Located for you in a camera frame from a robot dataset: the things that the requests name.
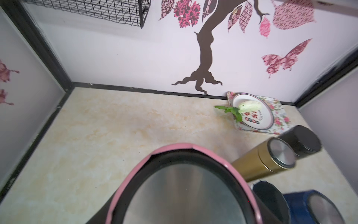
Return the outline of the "gold thermos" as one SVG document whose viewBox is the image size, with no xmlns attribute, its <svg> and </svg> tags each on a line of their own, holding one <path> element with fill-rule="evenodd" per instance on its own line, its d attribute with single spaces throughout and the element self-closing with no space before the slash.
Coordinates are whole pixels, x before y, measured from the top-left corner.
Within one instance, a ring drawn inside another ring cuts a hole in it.
<svg viewBox="0 0 358 224">
<path fill-rule="evenodd" d="M 233 161 L 232 166 L 251 182 L 293 169 L 296 156 L 289 144 L 272 137 Z"/>
</svg>

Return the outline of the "blue thermos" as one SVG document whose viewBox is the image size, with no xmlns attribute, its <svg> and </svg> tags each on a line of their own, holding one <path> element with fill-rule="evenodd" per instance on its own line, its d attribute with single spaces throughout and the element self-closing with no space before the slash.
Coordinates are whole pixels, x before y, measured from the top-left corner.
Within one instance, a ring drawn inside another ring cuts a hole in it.
<svg viewBox="0 0 358 224">
<path fill-rule="evenodd" d="M 345 224 L 336 205 L 325 195 L 308 190 L 283 195 L 291 212 L 292 224 Z"/>
</svg>

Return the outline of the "white thermos black lid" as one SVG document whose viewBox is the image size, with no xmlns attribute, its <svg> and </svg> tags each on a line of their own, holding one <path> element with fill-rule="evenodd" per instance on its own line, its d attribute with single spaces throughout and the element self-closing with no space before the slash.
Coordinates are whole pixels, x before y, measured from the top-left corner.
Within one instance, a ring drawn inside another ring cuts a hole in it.
<svg viewBox="0 0 358 224">
<path fill-rule="evenodd" d="M 291 224 L 291 210 L 279 189 L 267 181 L 259 181 L 253 185 L 253 192 L 281 224 Z"/>
</svg>

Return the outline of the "pink thermos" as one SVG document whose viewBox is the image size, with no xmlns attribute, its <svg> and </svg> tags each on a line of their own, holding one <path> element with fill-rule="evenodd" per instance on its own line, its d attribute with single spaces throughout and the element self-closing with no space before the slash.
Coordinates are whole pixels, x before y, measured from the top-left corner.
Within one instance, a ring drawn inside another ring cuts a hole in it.
<svg viewBox="0 0 358 224">
<path fill-rule="evenodd" d="M 91 224 L 277 224 L 239 172 L 192 143 L 154 150 L 127 175 Z"/>
</svg>

